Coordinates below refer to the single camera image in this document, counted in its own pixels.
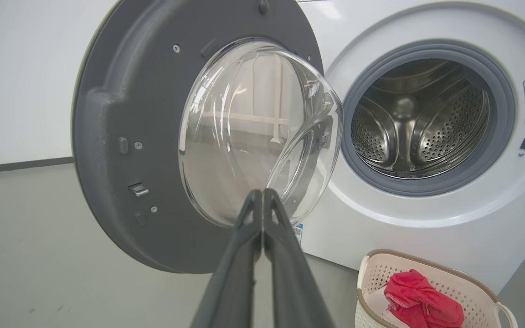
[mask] crumpled red garment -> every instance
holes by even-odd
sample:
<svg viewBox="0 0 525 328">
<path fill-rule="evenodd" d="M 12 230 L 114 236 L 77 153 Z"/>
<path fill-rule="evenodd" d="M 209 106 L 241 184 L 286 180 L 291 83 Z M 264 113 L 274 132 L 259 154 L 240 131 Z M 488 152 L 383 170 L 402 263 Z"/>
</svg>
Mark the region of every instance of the crumpled red garment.
<svg viewBox="0 0 525 328">
<path fill-rule="evenodd" d="M 410 328 L 460 328 L 465 320 L 461 305 L 414 269 L 391 276 L 384 295 L 390 312 Z"/>
</svg>

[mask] stainless steel drum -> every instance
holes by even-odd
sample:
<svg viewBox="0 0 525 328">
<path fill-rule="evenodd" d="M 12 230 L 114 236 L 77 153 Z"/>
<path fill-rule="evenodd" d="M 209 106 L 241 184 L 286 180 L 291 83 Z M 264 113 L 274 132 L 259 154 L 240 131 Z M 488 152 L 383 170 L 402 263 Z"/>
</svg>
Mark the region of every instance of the stainless steel drum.
<svg viewBox="0 0 525 328">
<path fill-rule="evenodd" d="M 373 169 L 402 179 L 442 174 L 477 147 L 488 125 L 490 92 L 452 61 L 418 60 L 388 71 L 360 100 L 352 142 Z"/>
</svg>

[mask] plastic basket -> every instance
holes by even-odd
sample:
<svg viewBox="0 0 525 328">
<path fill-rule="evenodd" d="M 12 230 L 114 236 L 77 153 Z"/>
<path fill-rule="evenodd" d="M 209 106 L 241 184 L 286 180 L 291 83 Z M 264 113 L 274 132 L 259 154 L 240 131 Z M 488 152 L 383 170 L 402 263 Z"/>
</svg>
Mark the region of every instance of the plastic basket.
<svg viewBox="0 0 525 328">
<path fill-rule="evenodd" d="M 465 314 L 462 328 L 502 328 L 498 313 L 504 311 L 511 328 L 517 328 L 513 313 L 485 285 L 463 272 L 446 268 L 397 251 L 371 251 L 358 274 L 356 328 L 407 328 L 389 311 L 382 287 L 396 272 L 415 269 L 439 292 L 461 303 Z"/>
</svg>

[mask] open door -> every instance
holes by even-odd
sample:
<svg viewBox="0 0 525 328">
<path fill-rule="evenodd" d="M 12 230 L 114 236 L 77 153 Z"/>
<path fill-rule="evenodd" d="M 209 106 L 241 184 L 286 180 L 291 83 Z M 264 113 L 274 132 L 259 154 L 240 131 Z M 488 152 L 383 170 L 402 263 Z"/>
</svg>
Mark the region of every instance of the open door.
<svg viewBox="0 0 525 328">
<path fill-rule="evenodd" d="M 123 0 L 85 58 L 79 179 L 141 263 L 215 270 L 244 197 L 271 187 L 294 222 L 325 189 L 342 112 L 291 0 Z"/>
</svg>

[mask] transparent glass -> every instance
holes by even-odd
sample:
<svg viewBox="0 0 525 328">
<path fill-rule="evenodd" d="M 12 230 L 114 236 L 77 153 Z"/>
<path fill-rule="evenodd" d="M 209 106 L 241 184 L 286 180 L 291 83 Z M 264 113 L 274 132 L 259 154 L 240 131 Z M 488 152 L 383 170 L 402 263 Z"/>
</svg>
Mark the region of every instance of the transparent glass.
<svg viewBox="0 0 525 328">
<path fill-rule="evenodd" d="M 186 193 L 205 218 L 230 226 L 248 192 L 273 188 L 299 222 L 329 182 L 341 131 L 341 102 L 315 68 L 270 41 L 237 41 L 206 64 L 185 103 Z"/>
</svg>

